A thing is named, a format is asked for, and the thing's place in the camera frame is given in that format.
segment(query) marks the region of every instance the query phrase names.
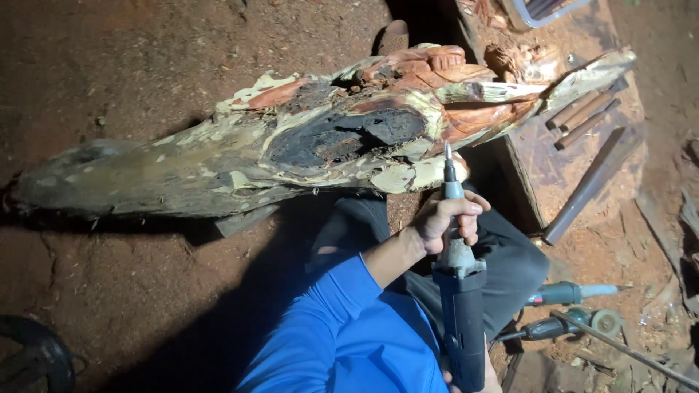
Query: wooden board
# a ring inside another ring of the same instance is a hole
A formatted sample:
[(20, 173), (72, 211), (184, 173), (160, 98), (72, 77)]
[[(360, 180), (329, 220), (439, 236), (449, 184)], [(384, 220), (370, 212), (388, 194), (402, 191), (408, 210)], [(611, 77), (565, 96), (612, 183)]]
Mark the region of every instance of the wooden board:
[[(485, 48), (492, 43), (552, 44), (566, 55), (572, 53), (586, 61), (621, 46), (607, 0), (592, 1), (546, 27), (524, 33), (488, 27), (487, 21), (482, 20), (484, 18), (464, 12), (467, 8), (462, 1), (455, 0), (455, 4), (461, 16), (463, 38), (473, 49), (475, 60), (483, 65), (486, 65), (483, 60)], [(489, 5), (491, 14), (504, 15), (496, 3)], [(633, 72), (627, 73), (626, 77), (630, 87), (617, 95), (622, 104), (589, 135), (581, 137), (568, 149), (556, 150), (554, 143), (561, 137), (560, 131), (550, 131), (544, 126), (557, 110), (533, 118), (508, 134), (504, 141), (498, 141), (498, 155), (505, 173), (511, 177), (514, 186), (521, 187), (518, 190), (521, 194), (519, 203), (533, 211), (535, 225), (532, 227), (545, 228), (556, 217), (613, 129), (633, 125), (644, 131), (644, 111)], [(643, 143), (607, 187), (581, 212), (573, 227), (584, 227), (613, 217), (621, 203), (635, 197), (647, 155), (647, 146)]]

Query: blue shirt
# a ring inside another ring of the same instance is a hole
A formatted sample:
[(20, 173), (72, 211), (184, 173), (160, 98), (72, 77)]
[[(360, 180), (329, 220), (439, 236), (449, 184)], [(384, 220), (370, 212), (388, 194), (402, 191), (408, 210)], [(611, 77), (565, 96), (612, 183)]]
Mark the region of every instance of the blue shirt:
[(436, 347), (415, 300), (356, 256), (294, 299), (236, 391), (445, 393)]

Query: die grinder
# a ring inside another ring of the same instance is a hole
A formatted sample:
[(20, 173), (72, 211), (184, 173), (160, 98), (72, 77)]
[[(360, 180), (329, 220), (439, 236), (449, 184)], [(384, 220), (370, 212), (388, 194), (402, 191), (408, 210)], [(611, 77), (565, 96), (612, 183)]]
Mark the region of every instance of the die grinder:
[[(448, 142), (445, 142), (445, 156), (441, 199), (464, 198)], [(459, 235), (456, 217), (452, 218), (443, 240), (444, 250), (432, 265), (432, 279), (440, 288), (444, 341), (453, 383), (464, 393), (479, 392), (485, 384), (481, 288), (486, 282), (486, 262), (475, 259), (471, 247)]]

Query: wood carving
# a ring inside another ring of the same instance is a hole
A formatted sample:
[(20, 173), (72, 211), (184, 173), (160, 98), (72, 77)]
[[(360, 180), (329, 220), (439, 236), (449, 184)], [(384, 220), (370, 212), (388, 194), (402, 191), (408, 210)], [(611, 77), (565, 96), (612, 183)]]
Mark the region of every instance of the wood carving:
[(500, 136), (539, 111), (550, 88), (494, 78), (461, 48), (431, 44), (331, 76), (263, 75), (191, 129), (67, 150), (22, 174), (10, 195), (23, 209), (96, 218), (222, 217), (329, 189), (416, 192), (441, 181), (444, 141)]

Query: blue sleeve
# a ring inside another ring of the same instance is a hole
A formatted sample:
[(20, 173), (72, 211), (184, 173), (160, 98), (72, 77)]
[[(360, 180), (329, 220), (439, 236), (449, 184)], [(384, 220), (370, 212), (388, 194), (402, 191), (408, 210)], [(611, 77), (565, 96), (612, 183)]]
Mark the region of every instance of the blue sleeve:
[(332, 268), (294, 299), (236, 391), (326, 392), (339, 328), (381, 292), (361, 255)]

